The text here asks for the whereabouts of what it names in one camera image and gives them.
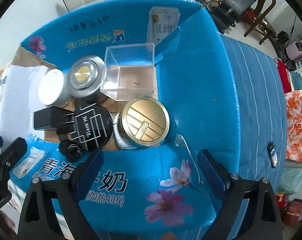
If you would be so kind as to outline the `plaid checkered cloth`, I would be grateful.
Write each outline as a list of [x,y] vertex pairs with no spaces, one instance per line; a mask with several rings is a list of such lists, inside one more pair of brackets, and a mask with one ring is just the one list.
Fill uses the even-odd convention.
[[39,100],[38,89],[48,71],[46,66],[11,65],[5,71],[5,83],[0,88],[2,150],[7,149],[17,138],[25,139],[28,144],[26,154],[17,164],[10,166],[8,189],[12,196],[0,210],[0,215],[12,234],[18,232],[20,213],[32,179],[35,176],[40,176],[42,180],[53,179],[53,174],[61,163],[56,133],[34,129],[34,113],[46,107]]

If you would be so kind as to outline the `clear acrylic box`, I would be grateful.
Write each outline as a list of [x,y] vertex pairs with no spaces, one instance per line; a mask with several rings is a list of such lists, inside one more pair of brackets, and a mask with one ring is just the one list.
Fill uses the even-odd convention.
[[115,101],[156,96],[154,44],[110,46],[105,50],[106,74],[100,92]]

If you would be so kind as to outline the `red cloth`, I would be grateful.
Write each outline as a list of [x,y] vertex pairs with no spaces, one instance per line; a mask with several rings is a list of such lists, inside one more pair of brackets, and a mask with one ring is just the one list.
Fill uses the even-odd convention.
[[280,75],[284,93],[291,92],[292,87],[291,87],[290,78],[288,76],[287,69],[286,69],[284,63],[282,62],[282,60],[277,61],[277,69],[278,69],[278,73]]

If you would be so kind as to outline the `brown wooden chair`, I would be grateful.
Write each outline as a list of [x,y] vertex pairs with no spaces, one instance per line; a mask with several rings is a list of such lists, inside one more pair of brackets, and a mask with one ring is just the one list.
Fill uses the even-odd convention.
[[261,45],[269,38],[276,37],[276,31],[267,20],[267,14],[275,7],[276,0],[257,0],[257,5],[254,9],[249,8],[242,15],[242,21],[250,27],[247,29],[244,36],[248,36],[253,30],[258,32],[263,38],[259,41]]

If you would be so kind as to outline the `black round compact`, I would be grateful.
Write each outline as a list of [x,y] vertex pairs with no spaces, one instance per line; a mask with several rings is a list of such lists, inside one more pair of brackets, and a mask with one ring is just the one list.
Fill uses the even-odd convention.
[[104,148],[110,142],[113,119],[104,106],[97,103],[80,105],[71,120],[71,140],[79,144],[82,150],[92,152],[96,148]]

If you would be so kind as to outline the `blue blueberry lighter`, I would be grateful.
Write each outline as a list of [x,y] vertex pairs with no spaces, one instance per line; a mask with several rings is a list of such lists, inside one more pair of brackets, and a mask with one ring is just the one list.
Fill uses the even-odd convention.
[[278,157],[275,149],[275,145],[273,142],[270,142],[267,146],[267,153],[270,159],[271,167],[276,168],[278,165]]

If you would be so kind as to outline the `silver tin white lid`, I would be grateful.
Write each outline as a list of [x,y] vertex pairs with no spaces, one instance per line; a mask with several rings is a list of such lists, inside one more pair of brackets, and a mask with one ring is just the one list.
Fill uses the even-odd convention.
[[66,106],[71,100],[67,89],[67,74],[59,69],[49,70],[40,81],[38,97],[46,106]]

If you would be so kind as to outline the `black weight bench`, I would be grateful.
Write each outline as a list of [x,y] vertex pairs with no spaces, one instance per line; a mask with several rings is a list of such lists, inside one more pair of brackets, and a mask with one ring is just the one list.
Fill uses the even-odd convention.
[[218,31],[224,34],[229,26],[235,27],[235,21],[240,19],[240,16],[256,0],[222,0],[217,6],[213,6],[210,16],[213,19]]

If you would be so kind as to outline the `silver tin gold emblem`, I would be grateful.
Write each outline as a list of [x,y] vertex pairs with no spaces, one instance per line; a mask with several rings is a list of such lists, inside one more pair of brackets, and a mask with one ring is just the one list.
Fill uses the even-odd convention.
[[103,102],[107,99],[100,89],[107,74],[100,57],[87,55],[78,59],[67,74],[67,89],[71,96],[84,102]]

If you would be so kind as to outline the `orange floral cloth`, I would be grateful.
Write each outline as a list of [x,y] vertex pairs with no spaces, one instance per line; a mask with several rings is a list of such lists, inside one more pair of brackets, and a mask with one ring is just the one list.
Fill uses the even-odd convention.
[[285,94],[287,147],[285,158],[302,163],[302,90]]

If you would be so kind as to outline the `small black round object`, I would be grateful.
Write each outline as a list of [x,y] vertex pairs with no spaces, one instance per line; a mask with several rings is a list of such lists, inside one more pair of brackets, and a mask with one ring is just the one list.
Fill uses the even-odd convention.
[[69,139],[62,140],[58,149],[70,163],[78,161],[78,159],[83,155],[81,146]]

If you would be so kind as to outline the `blue cardboard milk box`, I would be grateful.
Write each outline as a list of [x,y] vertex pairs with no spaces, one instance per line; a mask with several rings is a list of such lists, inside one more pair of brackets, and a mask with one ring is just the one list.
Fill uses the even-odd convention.
[[[110,0],[69,12],[21,47],[50,71],[54,102],[27,134],[26,61],[13,63],[15,133],[3,163],[25,191],[18,239],[227,239],[243,196],[233,71],[208,11],[186,0]],[[57,102],[62,89],[67,93]]]

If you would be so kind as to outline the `white earbuds case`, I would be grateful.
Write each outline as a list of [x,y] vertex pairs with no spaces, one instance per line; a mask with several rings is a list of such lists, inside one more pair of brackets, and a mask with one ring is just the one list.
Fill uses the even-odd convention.
[[114,131],[114,136],[116,140],[116,144],[121,150],[133,150],[136,149],[133,145],[129,144],[127,140],[121,137],[120,132],[118,130],[118,118],[120,114],[117,113],[113,119],[112,127]]

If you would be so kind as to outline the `black rectangular box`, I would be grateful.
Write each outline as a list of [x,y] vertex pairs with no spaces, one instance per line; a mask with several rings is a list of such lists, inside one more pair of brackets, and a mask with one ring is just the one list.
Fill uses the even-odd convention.
[[74,112],[50,106],[34,112],[34,129],[38,131],[57,131],[67,133],[73,122]]

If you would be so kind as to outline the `gold round tin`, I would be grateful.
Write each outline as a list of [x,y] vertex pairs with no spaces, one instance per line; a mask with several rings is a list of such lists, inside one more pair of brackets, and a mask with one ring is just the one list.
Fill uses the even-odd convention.
[[151,96],[137,96],[127,102],[118,118],[122,138],[134,147],[161,144],[169,132],[169,114],[164,105]]

